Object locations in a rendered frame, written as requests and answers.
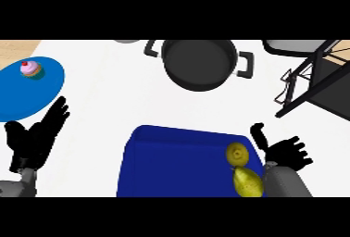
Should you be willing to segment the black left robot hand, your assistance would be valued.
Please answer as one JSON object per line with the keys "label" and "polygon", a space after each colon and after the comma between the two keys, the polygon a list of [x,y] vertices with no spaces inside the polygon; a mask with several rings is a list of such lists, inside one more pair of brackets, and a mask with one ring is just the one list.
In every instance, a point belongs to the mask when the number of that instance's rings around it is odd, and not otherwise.
{"label": "black left robot hand", "polygon": [[57,136],[70,116],[66,98],[61,96],[47,116],[27,130],[18,121],[5,124],[8,145],[14,151],[10,171],[20,173],[26,168],[41,169],[47,163]]}

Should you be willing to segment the round yellow lemon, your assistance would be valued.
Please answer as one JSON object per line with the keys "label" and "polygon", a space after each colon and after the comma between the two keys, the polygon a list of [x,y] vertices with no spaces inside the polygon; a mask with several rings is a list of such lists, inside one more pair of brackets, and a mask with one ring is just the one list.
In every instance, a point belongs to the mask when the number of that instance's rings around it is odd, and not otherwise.
{"label": "round yellow lemon", "polygon": [[241,143],[231,143],[227,149],[230,163],[237,167],[244,167],[249,163],[249,149]]}

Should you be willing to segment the pink frosted cupcake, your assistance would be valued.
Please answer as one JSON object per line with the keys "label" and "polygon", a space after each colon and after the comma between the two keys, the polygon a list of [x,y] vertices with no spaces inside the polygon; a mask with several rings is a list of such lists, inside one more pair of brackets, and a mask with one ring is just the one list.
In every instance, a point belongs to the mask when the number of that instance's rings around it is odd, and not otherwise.
{"label": "pink frosted cupcake", "polygon": [[38,61],[24,61],[21,63],[21,74],[26,78],[41,80],[45,77],[45,68]]}

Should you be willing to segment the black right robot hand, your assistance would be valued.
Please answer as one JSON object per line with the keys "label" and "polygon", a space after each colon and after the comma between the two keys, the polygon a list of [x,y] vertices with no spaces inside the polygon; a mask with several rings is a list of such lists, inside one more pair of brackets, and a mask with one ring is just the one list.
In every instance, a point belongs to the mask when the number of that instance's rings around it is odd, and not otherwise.
{"label": "black right robot hand", "polygon": [[301,137],[295,136],[275,145],[269,145],[267,135],[264,134],[264,127],[264,123],[256,123],[250,127],[250,134],[259,149],[267,153],[267,162],[275,163],[281,167],[290,167],[296,171],[302,170],[314,163],[314,160],[308,156]]}

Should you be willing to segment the dark blue tray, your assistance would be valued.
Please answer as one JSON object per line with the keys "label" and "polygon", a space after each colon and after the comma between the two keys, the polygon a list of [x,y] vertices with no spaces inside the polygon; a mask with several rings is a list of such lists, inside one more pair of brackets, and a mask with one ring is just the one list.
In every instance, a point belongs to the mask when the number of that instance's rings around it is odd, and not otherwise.
{"label": "dark blue tray", "polygon": [[231,143],[249,149],[249,168],[265,172],[243,135],[140,126],[125,146],[119,197],[236,197],[227,158]]}

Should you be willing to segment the blue round plate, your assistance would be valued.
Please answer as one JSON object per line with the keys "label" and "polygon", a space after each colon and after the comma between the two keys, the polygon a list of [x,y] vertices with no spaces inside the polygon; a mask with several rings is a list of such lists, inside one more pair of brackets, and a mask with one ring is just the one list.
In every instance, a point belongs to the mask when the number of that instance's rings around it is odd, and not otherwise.
{"label": "blue round plate", "polygon": [[[42,64],[45,75],[35,80],[21,72],[24,61]],[[18,60],[0,70],[0,122],[20,120],[36,114],[52,102],[66,83],[66,69],[51,57]]]}

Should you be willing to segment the yellow-green pear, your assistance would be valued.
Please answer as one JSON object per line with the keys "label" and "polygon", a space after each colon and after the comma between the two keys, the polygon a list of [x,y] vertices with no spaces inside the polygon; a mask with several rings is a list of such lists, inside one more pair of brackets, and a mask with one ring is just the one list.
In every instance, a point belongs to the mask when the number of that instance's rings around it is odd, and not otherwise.
{"label": "yellow-green pear", "polygon": [[258,173],[244,167],[234,169],[234,187],[237,193],[243,197],[262,197],[265,193],[265,185]]}

